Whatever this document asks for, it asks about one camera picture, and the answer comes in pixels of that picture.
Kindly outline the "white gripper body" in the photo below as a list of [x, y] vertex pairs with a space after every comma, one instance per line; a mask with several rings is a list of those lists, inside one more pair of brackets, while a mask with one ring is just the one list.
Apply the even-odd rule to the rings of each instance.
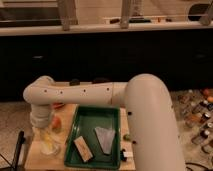
[[32, 106], [30, 122], [36, 128], [46, 128], [53, 118], [53, 111], [50, 106]]

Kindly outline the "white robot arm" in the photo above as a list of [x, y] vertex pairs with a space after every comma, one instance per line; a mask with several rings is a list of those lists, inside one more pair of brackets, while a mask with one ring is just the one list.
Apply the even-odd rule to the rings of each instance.
[[152, 74], [139, 74], [127, 82], [58, 86], [41, 76], [23, 91], [31, 105], [35, 127], [50, 123], [55, 102], [118, 106], [126, 109], [136, 171], [185, 171], [171, 96], [164, 82]]

